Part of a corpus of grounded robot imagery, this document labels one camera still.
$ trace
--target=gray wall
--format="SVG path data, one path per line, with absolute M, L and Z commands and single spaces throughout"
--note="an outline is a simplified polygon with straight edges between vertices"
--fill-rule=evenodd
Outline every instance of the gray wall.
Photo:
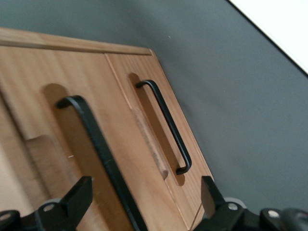
M 0 26 L 152 48 L 224 196 L 308 209 L 308 79 L 225 0 L 2 0 Z

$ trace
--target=door handle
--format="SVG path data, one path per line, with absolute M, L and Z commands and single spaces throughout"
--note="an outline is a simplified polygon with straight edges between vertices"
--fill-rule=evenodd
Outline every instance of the door handle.
M 187 148 L 186 148 L 186 146 L 183 142 L 183 139 L 182 139 L 182 137 L 179 133 L 179 130 L 178 130 L 176 124 L 174 123 L 174 120 L 173 120 L 173 118 L 170 114 L 170 111 L 169 111 L 169 109 L 166 105 L 166 102 L 165 102 L 165 100 L 164 100 L 164 98 L 163 98 L 163 96 L 162 96 L 162 94 L 161 94 L 161 92 L 158 88 L 158 85 L 153 80 L 148 79 L 148 80 L 143 80 L 143 81 L 137 83 L 135 86 L 137 88 L 141 88 L 143 85 L 148 85 L 151 88 L 151 90 L 152 90 L 152 92 L 153 92 L 153 94 L 154 94 L 154 96 L 157 100 L 157 103 L 158 103 L 158 105 L 159 105 L 159 107 L 160 107 L 160 109 L 161 109 L 161 111 L 162 111 L 162 113 L 165 117 L 165 120 L 166 120 L 166 122 L 167 122 L 167 124 L 168 124 L 168 126 L 171 130 L 173 138 L 174 138 L 174 140 L 175 140 L 175 142 L 176 142 L 176 144 L 177 144 L 177 146 L 180 150 L 180 153 L 181 153 L 181 155 L 184 159 L 185 167 L 178 168 L 176 170 L 176 174 L 177 175 L 184 174 L 184 173 L 188 172 L 188 170 L 191 168 L 192 159 L 189 156 L 189 153 L 188 153 Z
M 112 156 L 108 144 L 87 102 L 81 96 L 75 95 L 61 99 L 57 102 L 56 106 L 58 108 L 66 108 L 68 106 L 73 106 L 75 108 L 134 230 L 147 231 L 147 227 L 134 198 L 122 177 L 116 161 Z

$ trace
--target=black metal handle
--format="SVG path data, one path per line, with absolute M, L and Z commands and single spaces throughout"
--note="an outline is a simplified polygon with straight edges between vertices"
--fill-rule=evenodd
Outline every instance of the black metal handle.
M 153 80 L 143 80 L 143 81 L 137 83 L 136 87 L 137 88 L 141 88 L 143 85 L 150 86 L 150 88 L 151 88 L 151 90 L 152 90 L 152 92 L 153 92 L 153 94 L 154 94 L 154 96 L 155 96 L 155 98 L 156 98 L 156 100 L 158 102 L 158 105 L 159 105 L 160 109 L 163 112 L 163 115 L 164 115 L 164 117 L 165 117 L 165 119 L 166 119 L 166 121 L 168 123 L 168 126 L 169 126 L 169 128 L 171 130 L 171 133 L 173 135 L 173 138 L 175 139 L 175 142 L 177 143 L 177 146 L 178 146 L 178 148 L 179 148 L 179 150 L 181 152 L 181 155 L 183 156 L 183 159 L 184 159 L 185 165 L 186 165 L 185 167 L 178 168 L 176 173 L 178 175 L 184 174 L 184 173 L 188 172 L 188 170 L 191 168 L 191 166 L 192 166 L 192 159 L 189 156 L 189 153 L 188 153 L 188 151 L 186 149 L 186 146 L 185 146 L 185 144 L 183 142 L 183 139 L 182 139 L 182 137 L 181 137 L 181 135 L 179 133 L 179 130 L 178 130 L 177 126 L 174 123 L 174 120 L 173 120 L 173 118 L 172 118 L 172 116 L 170 114 L 170 111 L 169 111 L 169 109 L 168 109 L 168 107 L 166 105 L 166 102 L 165 102 L 165 100 L 164 100 L 164 98 L 162 96 L 162 93 L 160 92 L 157 84 Z
M 81 96 L 75 95 L 61 99 L 56 106 L 58 108 L 65 108 L 70 105 L 74 106 L 77 111 L 134 230 L 147 231 L 147 227 L 134 198 L 121 175 L 108 144 L 106 143 L 87 102 Z

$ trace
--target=wooden trim strip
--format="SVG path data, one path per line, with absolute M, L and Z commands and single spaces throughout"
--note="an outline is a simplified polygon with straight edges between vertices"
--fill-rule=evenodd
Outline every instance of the wooden trim strip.
M 26 47 L 48 50 L 81 51 L 92 53 L 120 53 L 152 55 L 142 47 L 46 35 L 0 27 L 0 46 Z

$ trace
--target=wooden cabinet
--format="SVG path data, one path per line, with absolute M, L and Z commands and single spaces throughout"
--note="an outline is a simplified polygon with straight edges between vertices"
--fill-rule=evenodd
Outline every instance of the wooden cabinet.
M 184 231 L 200 221 L 201 176 L 211 173 L 151 50 L 4 28 L 0 44 L 0 155 L 10 169 L 6 183 L 26 198 L 12 199 L 15 209 L 29 212 L 91 175 L 94 201 L 79 229 L 133 230 L 76 112 L 55 107 L 80 95 L 148 229 Z M 153 93 L 134 87 L 144 79 L 159 86 L 191 155 L 185 174 L 175 173 L 183 159 Z

